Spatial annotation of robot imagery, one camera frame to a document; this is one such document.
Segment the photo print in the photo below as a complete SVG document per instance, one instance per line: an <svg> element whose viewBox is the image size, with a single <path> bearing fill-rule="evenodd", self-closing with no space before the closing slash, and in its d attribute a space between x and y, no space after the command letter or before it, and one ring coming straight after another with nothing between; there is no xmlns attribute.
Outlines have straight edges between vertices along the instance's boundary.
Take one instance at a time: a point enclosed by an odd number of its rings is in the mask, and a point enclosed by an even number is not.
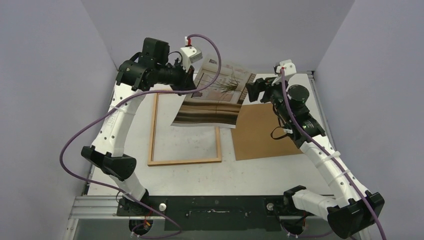
<svg viewBox="0 0 424 240"><path fill-rule="evenodd" d="M173 120L173 127L220 127L234 129L248 95L247 83L256 73L231 61L223 60L217 80L218 58L208 54L194 77L199 92L187 94Z"/></svg>

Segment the brown backing board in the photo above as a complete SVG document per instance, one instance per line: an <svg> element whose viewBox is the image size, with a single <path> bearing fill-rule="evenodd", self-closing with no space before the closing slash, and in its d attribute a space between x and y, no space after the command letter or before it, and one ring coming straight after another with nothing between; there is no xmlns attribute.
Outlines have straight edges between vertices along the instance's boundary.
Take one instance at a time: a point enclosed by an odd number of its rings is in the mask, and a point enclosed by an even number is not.
<svg viewBox="0 0 424 240"><path fill-rule="evenodd" d="M279 128L271 103L243 105L231 130L237 161L298 155L302 152Z"/></svg>

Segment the wooden picture frame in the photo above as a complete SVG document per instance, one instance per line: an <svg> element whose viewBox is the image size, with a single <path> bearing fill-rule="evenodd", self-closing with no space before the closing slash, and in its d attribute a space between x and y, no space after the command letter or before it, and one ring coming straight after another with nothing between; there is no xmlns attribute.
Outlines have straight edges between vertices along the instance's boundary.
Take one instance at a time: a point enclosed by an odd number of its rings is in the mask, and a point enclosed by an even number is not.
<svg viewBox="0 0 424 240"><path fill-rule="evenodd" d="M156 166L172 166L172 165L221 163L222 162L221 137L220 137L220 129L217 126L214 128L215 150L216 150L216 157L215 158L154 161L156 126L157 126L157 115L158 115L158 102L159 102L159 95L163 95L163 94L164 94L163 92L155 93L154 97L153 97L147 165L149 167L156 167Z"/></svg>

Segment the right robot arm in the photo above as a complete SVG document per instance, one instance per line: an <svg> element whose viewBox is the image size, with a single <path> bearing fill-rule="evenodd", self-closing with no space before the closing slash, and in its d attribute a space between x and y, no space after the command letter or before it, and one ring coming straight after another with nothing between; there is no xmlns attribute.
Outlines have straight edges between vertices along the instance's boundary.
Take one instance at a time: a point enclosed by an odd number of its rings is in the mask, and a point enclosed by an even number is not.
<svg viewBox="0 0 424 240"><path fill-rule="evenodd" d="M285 136L314 164L331 190L326 197L299 185L286 190L282 207L290 215L303 211L326 220L340 238L359 235L371 238L369 227L378 224L384 199L370 192L343 163L324 129L313 118L306 102L310 96L302 85L277 82L274 77L246 84L251 102L271 103Z"/></svg>

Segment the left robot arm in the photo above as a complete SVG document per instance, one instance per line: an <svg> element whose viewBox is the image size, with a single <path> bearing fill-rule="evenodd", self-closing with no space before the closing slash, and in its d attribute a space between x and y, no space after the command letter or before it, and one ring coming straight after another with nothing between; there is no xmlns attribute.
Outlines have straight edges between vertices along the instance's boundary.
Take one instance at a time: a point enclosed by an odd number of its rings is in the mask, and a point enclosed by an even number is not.
<svg viewBox="0 0 424 240"><path fill-rule="evenodd" d="M139 216L149 212L149 192L135 174L137 160L125 154L125 142L145 93L154 85L170 86L178 95L196 89L192 64L202 58L201 52L186 37L177 53L179 58L170 63L168 42L144 39L142 50L119 66L109 114L91 145L81 150L85 159L117 184L123 194L119 203Z"/></svg>

